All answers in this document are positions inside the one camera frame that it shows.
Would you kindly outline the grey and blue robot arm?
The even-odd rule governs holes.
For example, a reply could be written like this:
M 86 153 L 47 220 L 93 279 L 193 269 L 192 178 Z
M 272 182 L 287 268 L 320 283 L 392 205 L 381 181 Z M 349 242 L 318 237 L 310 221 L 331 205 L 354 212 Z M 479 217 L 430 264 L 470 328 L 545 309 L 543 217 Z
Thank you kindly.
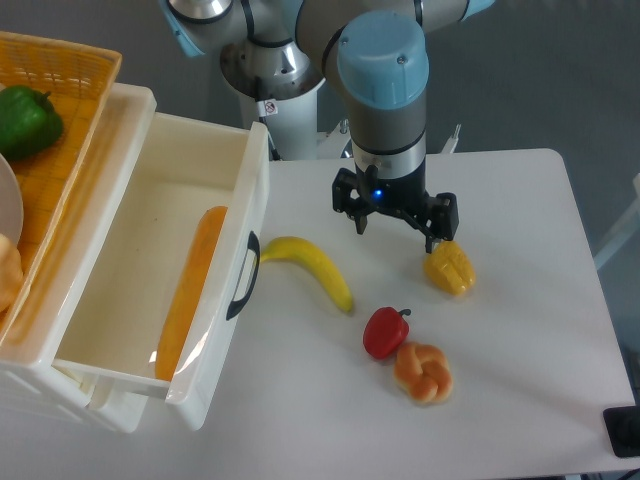
M 189 57 L 220 54 L 245 122 L 263 123 L 274 159 L 314 157 L 317 91 L 331 86 L 346 110 L 353 169 L 332 185 L 335 211 L 363 232 L 372 213 L 399 218 L 432 249 L 454 238 L 451 193 L 426 182 L 428 33 L 488 8 L 485 1 L 164 1 Z

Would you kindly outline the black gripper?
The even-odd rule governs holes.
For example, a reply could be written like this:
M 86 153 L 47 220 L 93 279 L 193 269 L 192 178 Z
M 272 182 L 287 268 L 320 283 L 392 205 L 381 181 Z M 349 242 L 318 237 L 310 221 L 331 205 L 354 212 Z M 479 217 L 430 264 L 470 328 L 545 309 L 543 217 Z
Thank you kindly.
M 424 237 L 431 254 L 441 239 L 452 239 L 458 228 L 458 203 L 450 192 L 432 196 L 426 190 L 426 164 L 395 179 L 384 179 L 381 170 L 368 166 L 351 171 L 342 168 L 332 183 L 332 207 L 354 221 L 363 234 L 372 213 L 401 219 Z

